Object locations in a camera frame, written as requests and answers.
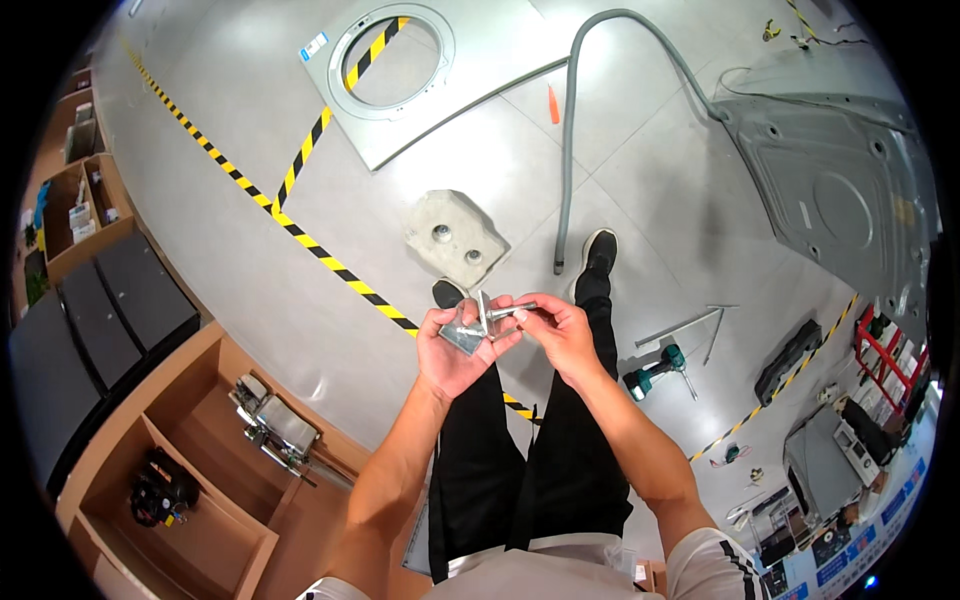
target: gray floor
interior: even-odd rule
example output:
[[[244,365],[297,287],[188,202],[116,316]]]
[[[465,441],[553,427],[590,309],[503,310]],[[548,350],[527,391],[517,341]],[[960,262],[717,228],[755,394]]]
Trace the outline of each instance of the gray floor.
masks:
[[[533,0],[567,44],[603,1]],[[719,73],[766,53],[799,52],[800,24],[782,0],[632,0],[618,5],[651,18],[674,41],[711,94]],[[851,19],[798,2],[818,36]],[[351,437],[374,448],[417,372],[410,336],[323,267],[211,160],[149,93],[120,45],[130,41],[186,116],[269,198],[324,107],[298,51],[348,2],[332,0],[147,0],[126,6],[98,44],[95,89],[108,143],[138,210],[186,283],[227,332],[288,389]],[[761,40],[767,19],[783,33]],[[858,30],[850,35],[859,36]],[[410,27],[357,86],[389,100],[403,82],[429,73],[429,36]],[[573,213],[566,275],[551,275],[560,201],[559,125],[547,85],[564,94],[558,70],[493,97],[429,134],[379,172],[362,164],[333,125],[317,143],[285,212],[373,290],[419,322],[437,274],[406,248],[405,211],[429,189],[467,194],[511,246],[484,288],[560,294],[576,272],[586,236],[612,227],[620,239],[613,272],[614,328],[624,364],[633,340],[705,312],[728,313],[708,366],[715,322],[679,337],[700,395],[666,376],[641,405],[687,454],[756,407],[753,385],[780,344],[808,317],[829,328],[852,290],[774,239],[756,188],[733,144],[709,121],[678,71],[635,23],[604,23],[580,62]],[[730,441],[752,455],[714,469],[727,442],[694,462],[701,495],[726,511],[784,481],[782,441],[812,394],[847,360],[852,318],[805,370]],[[542,411],[551,372],[529,341],[502,361],[505,390]],[[508,411],[522,438],[529,424]],[[750,488],[751,468],[766,477]],[[637,502],[626,543],[661,556],[656,523]]]

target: left hand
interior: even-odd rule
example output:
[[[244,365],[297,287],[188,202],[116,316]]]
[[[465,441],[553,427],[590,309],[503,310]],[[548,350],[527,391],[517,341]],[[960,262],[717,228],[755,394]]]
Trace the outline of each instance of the left hand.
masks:
[[[500,296],[493,299],[493,308],[512,306],[514,299]],[[461,301],[464,307],[464,325],[477,319],[477,303],[473,299]],[[420,376],[431,386],[443,393],[444,400],[451,402],[462,394],[474,381],[480,378],[487,368],[504,352],[512,348],[523,338],[523,334],[514,331],[496,342],[484,339],[472,356],[467,356],[447,340],[440,337],[440,328],[453,321],[456,308],[441,310],[432,308],[426,312],[420,331],[417,333],[417,358],[420,363]],[[516,326],[514,317],[504,317],[498,323],[502,330]]]

